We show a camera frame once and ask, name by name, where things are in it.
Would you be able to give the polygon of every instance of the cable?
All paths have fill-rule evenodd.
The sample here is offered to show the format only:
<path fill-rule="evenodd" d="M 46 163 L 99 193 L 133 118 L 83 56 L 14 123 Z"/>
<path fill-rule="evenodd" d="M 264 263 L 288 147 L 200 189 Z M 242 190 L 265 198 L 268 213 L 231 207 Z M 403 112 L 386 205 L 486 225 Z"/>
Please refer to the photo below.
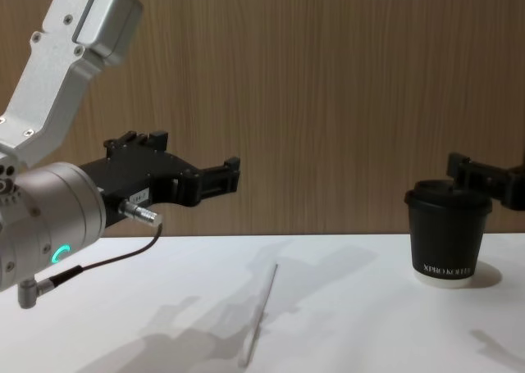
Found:
<path fill-rule="evenodd" d="M 142 252 L 145 252 L 146 250 L 148 250 L 151 247 L 153 247 L 153 245 L 161 237 L 161 234 L 162 234 L 162 224 L 160 224 L 157 227 L 157 233 L 155 234 L 155 236 L 153 237 L 151 242 L 149 242 L 146 246 L 144 246 L 143 248 L 140 248 L 139 250 L 135 250 L 134 252 L 128 252 L 127 254 L 123 254 L 121 256 L 114 257 L 114 258 L 109 258 L 109 259 L 104 260 L 104 261 L 95 262 L 94 264 L 90 264 L 90 265 L 87 265 L 87 266 L 81 266 L 81 265 L 73 266 L 72 268 L 68 269 L 67 271 L 63 271 L 63 272 L 59 273 L 58 275 L 49 277 L 49 279 L 47 279 L 47 280 L 52 283 L 52 288 L 46 289 L 46 292 L 50 291 L 51 289 L 55 289 L 60 284 L 66 283 L 68 280 L 73 279 L 75 276 L 77 276 L 77 275 L 79 275 L 79 274 L 81 274 L 81 273 L 83 273 L 85 271 L 89 271 L 90 269 L 98 268 L 98 267 L 103 266 L 103 265 L 112 264 L 113 262 L 125 260 L 126 258 L 130 258 L 130 257 L 136 256 L 138 254 L 141 254 Z M 47 280 L 44 280 L 43 282 L 40 282 L 40 283 L 41 284 L 45 284 L 47 282 Z"/>

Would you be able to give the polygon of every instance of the table surface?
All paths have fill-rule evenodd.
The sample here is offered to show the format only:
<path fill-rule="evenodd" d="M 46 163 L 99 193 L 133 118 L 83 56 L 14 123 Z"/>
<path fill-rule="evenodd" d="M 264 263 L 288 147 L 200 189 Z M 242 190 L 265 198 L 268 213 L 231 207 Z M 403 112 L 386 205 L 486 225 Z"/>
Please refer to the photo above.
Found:
<path fill-rule="evenodd" d="M 139 248 L 101 239 L 47 269 Z M 407 235 L 164 238 L 22 311 L 0 294 L 0 369 L 17 372 L 525 372 L 525 235 L 486 235 L 467 289 L 419 283 Z M 239 367 L 279 264 L 249 367 Z"/>

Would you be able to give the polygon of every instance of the cup lid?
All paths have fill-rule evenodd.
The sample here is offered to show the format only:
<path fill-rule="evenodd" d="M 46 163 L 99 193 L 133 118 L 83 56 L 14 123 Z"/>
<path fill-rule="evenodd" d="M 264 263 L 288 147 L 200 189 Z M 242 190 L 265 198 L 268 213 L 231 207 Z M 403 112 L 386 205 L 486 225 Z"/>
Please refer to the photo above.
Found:
<path fill-rule="evenodd" d="M 410 207 L 442 208 L 466 211 L 492 211 L 490 198 L 462 189 L 455 189 L 451 180 L 422 180 L 406 193 L 404 201 Z"/>

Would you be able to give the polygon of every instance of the wooden wall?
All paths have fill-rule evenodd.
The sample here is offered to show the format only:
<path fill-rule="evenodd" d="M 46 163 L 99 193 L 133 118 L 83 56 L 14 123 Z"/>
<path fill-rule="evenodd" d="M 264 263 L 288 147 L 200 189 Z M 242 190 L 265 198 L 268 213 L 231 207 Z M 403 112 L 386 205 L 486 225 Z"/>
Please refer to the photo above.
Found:
<path fill-rule="evenodd" d="M 236 195 L 162 207 L 169 234 L 407 231 L 404 192 L 449 151 L 512 166 L 525 137 L 524 0 L 142 0 L 124 66 L 92 83 L 48 161 L 165 129 Z M 51 0 L 0 0 L 5 108 Z M 525 230 L 495 205 L 490 230 Z M 129 222 L 112 235 L 149 234 Z"/>

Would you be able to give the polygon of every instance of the black paper cup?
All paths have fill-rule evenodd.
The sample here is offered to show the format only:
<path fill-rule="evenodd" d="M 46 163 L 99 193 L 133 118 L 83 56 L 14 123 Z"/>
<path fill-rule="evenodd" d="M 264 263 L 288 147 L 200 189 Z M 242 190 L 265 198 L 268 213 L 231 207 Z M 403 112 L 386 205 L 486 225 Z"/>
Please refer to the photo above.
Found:
<path fill-rule="evenodd" d="M 459 280 L 471 278 L 476 270 L 492 201 L 454 189 L 447 180 L 418 182 L 404 201 L 409 205 L 412 265 L 418 278 L 443 287 L 464 285 Z"/>

